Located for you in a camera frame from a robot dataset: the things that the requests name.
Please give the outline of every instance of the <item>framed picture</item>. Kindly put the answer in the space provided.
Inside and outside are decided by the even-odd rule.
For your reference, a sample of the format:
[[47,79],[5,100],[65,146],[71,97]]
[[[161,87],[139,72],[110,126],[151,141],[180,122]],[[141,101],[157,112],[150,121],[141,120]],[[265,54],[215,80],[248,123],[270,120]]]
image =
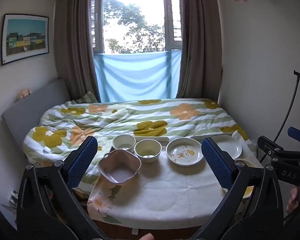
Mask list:
[[5,14],[2,25],[1,64],[49,53],[49,17]]

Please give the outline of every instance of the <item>human hand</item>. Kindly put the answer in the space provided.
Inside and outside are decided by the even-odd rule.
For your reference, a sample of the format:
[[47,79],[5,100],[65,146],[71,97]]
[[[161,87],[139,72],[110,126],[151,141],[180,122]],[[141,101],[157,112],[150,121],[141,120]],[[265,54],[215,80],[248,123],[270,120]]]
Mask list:
[[296,187],[294,187],[291,191],[290,191],[291,197],[289,199],[289,203],[287,205],[287,213],[291,213],[292,211],[294,211],[298,205],[298,189]]
[[141,237],[139,240],[154,240],[153,235],[151,235],[150,233]]

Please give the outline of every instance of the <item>small figurine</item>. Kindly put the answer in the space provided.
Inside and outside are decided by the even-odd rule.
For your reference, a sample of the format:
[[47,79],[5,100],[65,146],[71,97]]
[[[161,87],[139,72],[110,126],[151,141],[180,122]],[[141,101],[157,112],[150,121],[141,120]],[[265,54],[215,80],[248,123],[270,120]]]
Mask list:
[[23,89],[17,94],[16,101],[19,101],[20,99],[25,98],[26,96],[29,96],[30,94],[31,94],[31,91],[29,88]]

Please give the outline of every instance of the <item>curtain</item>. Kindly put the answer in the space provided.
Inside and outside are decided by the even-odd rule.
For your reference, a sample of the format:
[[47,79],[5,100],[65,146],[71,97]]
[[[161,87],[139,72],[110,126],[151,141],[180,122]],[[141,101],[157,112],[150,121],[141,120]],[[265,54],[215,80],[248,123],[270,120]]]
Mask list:
[[221,28],[217,0],[183,0],[183,37],[178,98],[218,101]]
[[56,69],[72,99],[81,98],[88,91],[99,99],[90,34],[90,3],[91,0],[56,0]]
[[101,102],[175,98],[181,50],[95,54]]

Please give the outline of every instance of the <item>light blue fabric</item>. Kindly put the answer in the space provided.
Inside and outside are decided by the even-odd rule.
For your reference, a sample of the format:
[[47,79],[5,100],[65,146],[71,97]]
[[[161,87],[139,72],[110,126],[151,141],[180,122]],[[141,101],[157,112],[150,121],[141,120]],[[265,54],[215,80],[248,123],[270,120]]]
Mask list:
[[101,102],[175,98],[181,50],[94,54]]

